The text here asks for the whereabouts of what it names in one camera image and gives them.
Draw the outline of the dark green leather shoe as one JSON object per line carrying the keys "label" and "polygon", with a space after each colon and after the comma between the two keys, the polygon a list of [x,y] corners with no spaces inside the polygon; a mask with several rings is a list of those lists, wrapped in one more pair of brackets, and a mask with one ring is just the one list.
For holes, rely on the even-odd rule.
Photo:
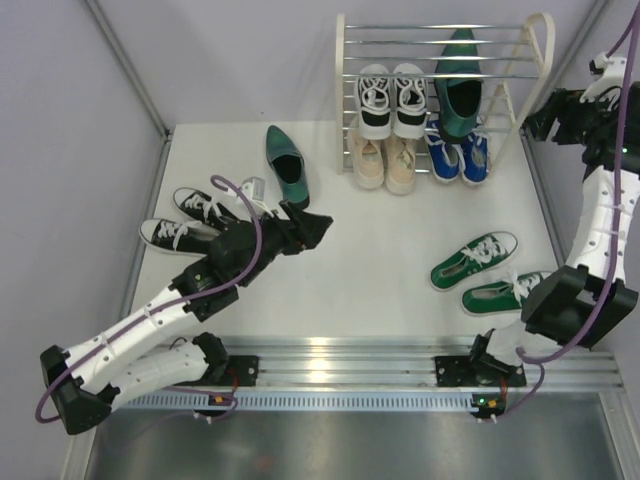
{"label": "dark green leather shoe", "polygon": [[471,29],[457,29],[442,52],[434,87],[439,103],[438,130],[448,143],[461,144],[473,131],[480,109],[483,80]]}
{"label": "dark green leather shoe", "polygon": [[266,132],[265,153],[283,199],[306,209],[310,204],[310,193],[304,157],[293,140],[279,127],[270,125]]}

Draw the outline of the beige lace sneaker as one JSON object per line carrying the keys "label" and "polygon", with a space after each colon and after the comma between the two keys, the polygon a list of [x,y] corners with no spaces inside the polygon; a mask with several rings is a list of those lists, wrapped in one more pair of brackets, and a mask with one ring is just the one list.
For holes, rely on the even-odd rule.
{"label": "beige lace sneaker", "polygon": [[357,185],[365,190],[379,188],[384,181],[381,142],[365,139],[356,131],[347,142]]}
{"label": "beige lace sneaker", "polygon": [[416,181],[416,142],[392,134],[385,140],[385,185],[394,195],[408,195]]}

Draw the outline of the blue sneaker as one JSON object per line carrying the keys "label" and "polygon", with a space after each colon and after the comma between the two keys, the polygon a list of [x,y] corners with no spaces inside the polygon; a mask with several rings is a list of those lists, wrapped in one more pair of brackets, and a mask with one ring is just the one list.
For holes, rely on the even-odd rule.
{"label": "blue sneaker", "polygon": [[461,170],[463,152],[458,144],[447,143],[442,139],[436,120],[427,122],[425,142],[431,158],[433,175],[443,183],[457,178]]}
{"label": "blue sneaker", "polygon": [[483,184],[490,172],[489,136],[472,131],[462,144],[462,179],[471,186]]}

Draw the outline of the black white sneaker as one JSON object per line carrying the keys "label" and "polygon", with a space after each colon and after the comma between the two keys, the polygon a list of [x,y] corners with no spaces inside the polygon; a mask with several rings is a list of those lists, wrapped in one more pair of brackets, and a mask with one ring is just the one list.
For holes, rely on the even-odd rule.
{"label": "black white sneaker", "polygon": [[414,64],[402,63],[393,74],[396,94],[396,117],[393,132],[409,140],[420,139],[426,127],[428,89],[423,71]]}
{"label": "black white sneaker", "polygon": [[354,83],[354,100],[360,136],[380,141],[391,134],[391,87],[388,69],[370,64]]}

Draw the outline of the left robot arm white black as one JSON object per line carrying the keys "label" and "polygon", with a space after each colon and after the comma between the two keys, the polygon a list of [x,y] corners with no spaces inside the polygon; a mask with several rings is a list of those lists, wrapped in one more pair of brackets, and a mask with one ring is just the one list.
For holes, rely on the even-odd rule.
{"label": "left robot arm white black", "polygon": [[177,384],[220,384],[229,356],[221,340],[204,333],[181,347],[155,347],[226,309],[278,256],[316,248],[333,223],[289,201],[251,220],[228,218],[205,244],[205,255],[187,266],[138,311],[93,338],[40,355],[46,392],[69,435],[93,429],[124,404]]}

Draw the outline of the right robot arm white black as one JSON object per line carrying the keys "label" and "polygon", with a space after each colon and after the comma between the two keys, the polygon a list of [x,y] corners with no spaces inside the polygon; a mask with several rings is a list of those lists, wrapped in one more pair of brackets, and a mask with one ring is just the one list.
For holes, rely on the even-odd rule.
{"label": "right robot arm white black", "polygon": [[624,258],[639,200],[639,85],[630,86],[624,114],[620,91],[611,87],[585,100],[579,90],[560,88],[524,122],[537,141],[584,146],[582,213],[565,264],[533,288],[519,320],[476,337],[467,361],[476,384],[514,373],[533,335],[590,349],[637,304]]}

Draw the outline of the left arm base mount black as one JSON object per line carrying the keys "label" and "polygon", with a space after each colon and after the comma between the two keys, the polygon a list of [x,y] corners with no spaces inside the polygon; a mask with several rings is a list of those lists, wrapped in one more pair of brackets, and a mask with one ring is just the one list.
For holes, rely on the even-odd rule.
{"label": "left arm base mount black", "polygon": [[259,357],[255,355],[231,355],[226,362],[209,367],[196,381],[199,386],[253,387],[259,373]]}

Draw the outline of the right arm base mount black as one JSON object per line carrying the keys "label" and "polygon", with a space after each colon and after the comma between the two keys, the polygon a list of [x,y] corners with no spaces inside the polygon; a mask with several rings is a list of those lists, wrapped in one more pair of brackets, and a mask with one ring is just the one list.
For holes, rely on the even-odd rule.
{"label": "right arm base mount black", "polygon": [[453,387],[525,387],[527,379],[521,367],[468,355],[445,355],[434,358],[436,383],[441,388]]}

